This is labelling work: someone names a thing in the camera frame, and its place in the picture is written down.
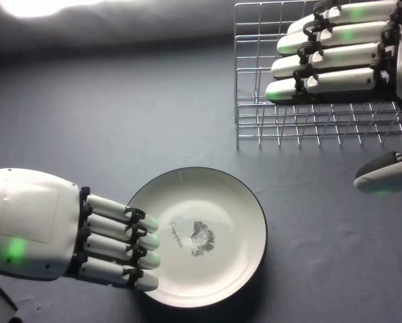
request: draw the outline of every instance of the plate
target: plate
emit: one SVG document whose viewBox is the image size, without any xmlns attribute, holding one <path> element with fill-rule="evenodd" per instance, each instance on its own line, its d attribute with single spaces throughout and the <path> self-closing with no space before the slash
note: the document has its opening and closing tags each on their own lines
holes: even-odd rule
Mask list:
<svg viewBox="0 0 402 323">
<path fill-rule="evenodd" d="M 146 294 L 179 308 L 222 301 L 253 276 L 267 247 L 264 211 L 235 177 L 182 168 L 142 187 L 128 204 L 159 222 L 158 289 Z"/>
</svg>

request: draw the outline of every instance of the metal wire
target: metal wire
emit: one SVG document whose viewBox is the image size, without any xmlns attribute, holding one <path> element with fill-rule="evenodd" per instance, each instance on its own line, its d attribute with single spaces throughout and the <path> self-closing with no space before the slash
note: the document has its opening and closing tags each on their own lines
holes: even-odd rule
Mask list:
<svg viewBox="0 0 402 323">
<path fill-rule="evenodd" d="M 240 139 L 276 138 L 327 140 L 355 138 L 360 145 L 377 137 L 381 145 L 390 136 L 402 138 L 402 111 L 393 102 L 382 104 L 328 104 L 277 106 L 265 97 L 275 79 L 272 63 L 280 58 L 277 41 L 286 35 L 289 25 L 313 10 L 317 0 L 238 3 L 235 5 L 235 123 L 237 149 Z"/>
</svg>

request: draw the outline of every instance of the dish rack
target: dish rack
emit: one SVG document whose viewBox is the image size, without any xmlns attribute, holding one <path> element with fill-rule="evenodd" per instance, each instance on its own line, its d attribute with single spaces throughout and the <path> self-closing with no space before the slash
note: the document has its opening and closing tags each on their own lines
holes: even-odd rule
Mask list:
<svg viewBox="0 0 402 323">
<path fill-rule="evenodd" d="M 277 41 L 289 25 L 313 12 L 317 0 L 238 3 L 235 5 L 235 123 L 237 149 L 242 139 L 303 141 L 349 139 L 360 145 L 377 137 L 381 145 L 394 136 L 402 141 L 402 111 L 394 102 L 279 106 L 265 97 L 275 79 L 272 63 L 280 58 Z"/>
</svg>

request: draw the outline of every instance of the metal wire rack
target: metal wire rack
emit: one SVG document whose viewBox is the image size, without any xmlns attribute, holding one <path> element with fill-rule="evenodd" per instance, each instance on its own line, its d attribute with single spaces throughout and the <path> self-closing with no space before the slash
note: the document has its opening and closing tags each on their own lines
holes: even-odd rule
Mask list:
<svg viewBox="0 0 402 323">
<path fill-rule="evenodd" d="M 315 139 L 322 145 L 336 140 L 340 145 L 350 138 L 363 145 L 377 137 L 402 138 L 402 111 L 394 102 L 381 104 L 328 104 L 279 106 L 265 97 L 266 87 L 275 81 L 272 63 L 280 58 L 277 41 L 289 25 L 313 11 L 317 0 L 238 3 L 235 6 L 235 123 L 237 149 L 241 139 L 275 139 L 281 145 L 294 139 L 301 145 Z"/>
</svg>

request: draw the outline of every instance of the back of robotic hand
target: back of robotic hand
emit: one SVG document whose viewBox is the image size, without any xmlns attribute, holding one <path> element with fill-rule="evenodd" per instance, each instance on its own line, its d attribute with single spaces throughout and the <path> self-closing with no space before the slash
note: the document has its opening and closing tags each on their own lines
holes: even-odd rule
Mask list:
<svg viewBox="0 0 402 323">
<path fill-rule="evenodd" d="M 279 39 L 276 104 L 396 101 L 402 109 L 402 0 L 323 0 Z"/>
<path fill-rule="evenodd" d="M 61 276 L 151 291 L 160 265 L 155 219 L 33 170 L 0 170 L 0 274 Z"/>
</svg>

